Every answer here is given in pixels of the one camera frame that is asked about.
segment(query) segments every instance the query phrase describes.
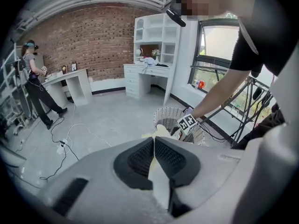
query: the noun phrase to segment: black and white marker cube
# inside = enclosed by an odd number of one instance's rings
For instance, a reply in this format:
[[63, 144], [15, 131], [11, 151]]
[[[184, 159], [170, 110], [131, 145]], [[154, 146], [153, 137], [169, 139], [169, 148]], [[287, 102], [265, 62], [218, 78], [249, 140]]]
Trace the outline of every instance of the black and white marker cube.
[[195, 129], [196, 124], [197, 121], [191, 114], [187, 114], [178, 120], [178, 126], [184, 135], [190, 134]]

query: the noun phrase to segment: person wearing headset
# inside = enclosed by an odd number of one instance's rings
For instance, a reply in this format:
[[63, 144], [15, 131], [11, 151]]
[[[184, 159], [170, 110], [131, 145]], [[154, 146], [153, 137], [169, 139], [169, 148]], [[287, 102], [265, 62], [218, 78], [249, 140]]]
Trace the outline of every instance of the person wearing headset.
[[[218, 16], [231, 12], [238, 17], [239, 38], [229, 70], [192, 111], [200, 118], [223, 104], [250, 72], [260, 73], [265, 65], [278, 76], [298, 42], [296, 0], [178, 0], [181, 14]], [[233, 148], [245, 149], [249, 140], [284, 122], [280, 110], [271, 114]]]
[[36, 108], [37, 114], [49, 130], [51, 129], [53, 120], [50, 120], [46, 115], [39, 100], [41, 100], [50, 109], [57, 112], [59, 117], [62, 117], [67, 112], [67, 108], [62, 109], [61, 107], [59, 107], [38, 80], [38, 75], [46, 76], [47, 73], [36, 67], [33, 55], [33, 53], [35, 52], [35, 47], [35, 42], [33, 40], [29, 40], [25, 45], [22, 46], [21, 49], [21, 55], [25, 61], [26, 70], [29, 74], [29, 81], [26, 83], [25, 88], [34, 107]]

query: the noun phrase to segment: laundry basket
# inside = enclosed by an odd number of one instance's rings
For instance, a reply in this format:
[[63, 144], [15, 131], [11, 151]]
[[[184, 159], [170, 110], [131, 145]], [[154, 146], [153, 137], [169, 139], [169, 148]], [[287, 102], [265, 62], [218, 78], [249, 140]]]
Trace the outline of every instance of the laundry basket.
[[[171, 132], [177, 125], [177, 120], [185, 115], [186, 110], [187, 109], [183, 110], [171, 107], [158, 109], [154, 114], [155, 126], [163, 125], [168, 132]], [[204, 132], [199, 124], [197, 124], [195, 129], [185, 137], [184, 142], [205, 146]]]

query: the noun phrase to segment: white desk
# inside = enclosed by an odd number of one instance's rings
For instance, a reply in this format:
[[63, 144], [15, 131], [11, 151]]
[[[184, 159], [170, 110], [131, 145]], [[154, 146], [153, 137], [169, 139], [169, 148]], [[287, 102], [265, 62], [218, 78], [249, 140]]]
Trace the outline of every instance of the white desk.
[[43, 83], [43, 86], [60, 107], [64, 107], [67, 103], [67, 97], [60, 82], [62, 80], [66, 80], [67, 87], [76, 106], [86, 105], [92, 101], [93, 95], [86, 69], [82, 69], [66, 73]]
[[124, 64], [124, 73], [126, 80], [126, 94], [128, 96], [140, 99], [150, 91], [151, 76], [166, 77], [167, 86], [164, 97], [164, 105], [166, 104], [172, 86], [172, 81], [169, 77], [171, 69], [162, 66], [149, 66], [144, 69], [144, 65]]

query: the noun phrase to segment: black t-shirt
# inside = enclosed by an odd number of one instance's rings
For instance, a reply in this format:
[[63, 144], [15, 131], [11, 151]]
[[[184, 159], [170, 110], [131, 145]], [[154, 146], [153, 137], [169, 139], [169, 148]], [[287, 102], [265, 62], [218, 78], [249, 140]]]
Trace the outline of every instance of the black t-shirt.
[[235, 45], [230, 69], [261, 72], [263, 64], [278, 76], [298, 41], [295, 28], [296, 0], [255, 0], [249, 21], [240, 19], [257, 54], [243, 34]]

